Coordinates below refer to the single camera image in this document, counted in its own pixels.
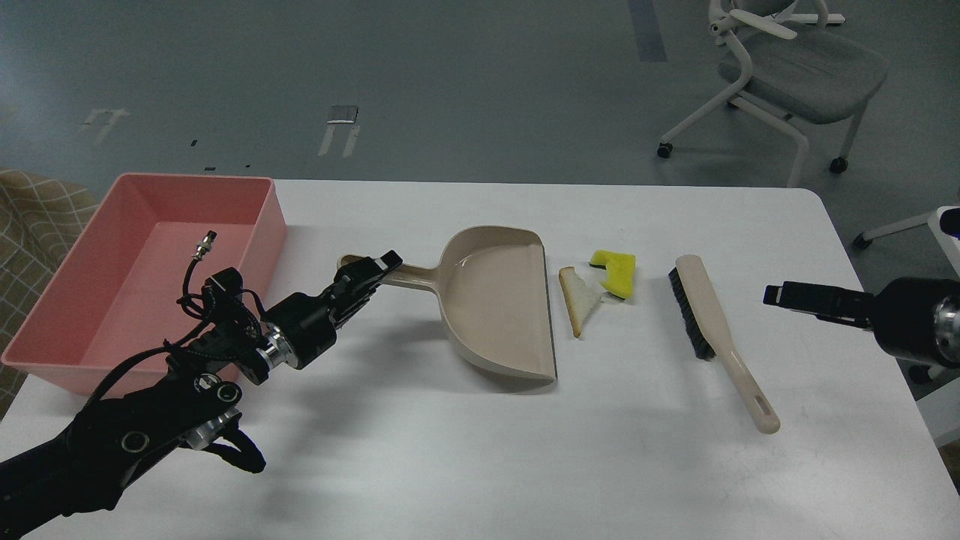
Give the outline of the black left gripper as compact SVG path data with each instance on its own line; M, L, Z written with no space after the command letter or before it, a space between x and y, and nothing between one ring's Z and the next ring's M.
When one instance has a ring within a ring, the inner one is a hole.
M360 257L343 264L334 274L332 286L319 295L295 292L267 310L265 321L290 350L284 362L302 370L318 359L336 343L338 329L402 263L394 250L378 259Z

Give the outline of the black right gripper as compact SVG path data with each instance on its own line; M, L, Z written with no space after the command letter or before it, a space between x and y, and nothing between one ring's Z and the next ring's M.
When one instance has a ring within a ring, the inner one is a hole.
M902 359L949 359L950 281L899 277L877 294L785 281L766 286L765 305L810 314L820 321L870 329L880 348Z

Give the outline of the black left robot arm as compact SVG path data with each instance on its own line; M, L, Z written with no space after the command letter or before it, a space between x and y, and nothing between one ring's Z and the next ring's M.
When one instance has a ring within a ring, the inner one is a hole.
M196 246L178 298L196 327L120 362L61 433L3 462L4 539L55 518L115 509L129 486L175 450L209 452L250 474L264 471L260 449L239 426L242 389L221 370L236 367L261 384L278 366L305 368L403 261L393 250L361 257L340 267L319 295L295 292L270 310L254 296L249 308L249 290L233 267L206 279L198 293L190 290L216 236L209 230Z

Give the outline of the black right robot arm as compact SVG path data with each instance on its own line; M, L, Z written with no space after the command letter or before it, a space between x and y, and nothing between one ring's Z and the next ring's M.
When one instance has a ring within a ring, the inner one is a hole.
M959 366L959 283L900 277L878 294L785 281L766 286L763 303L864 329L894 358L921 365Z

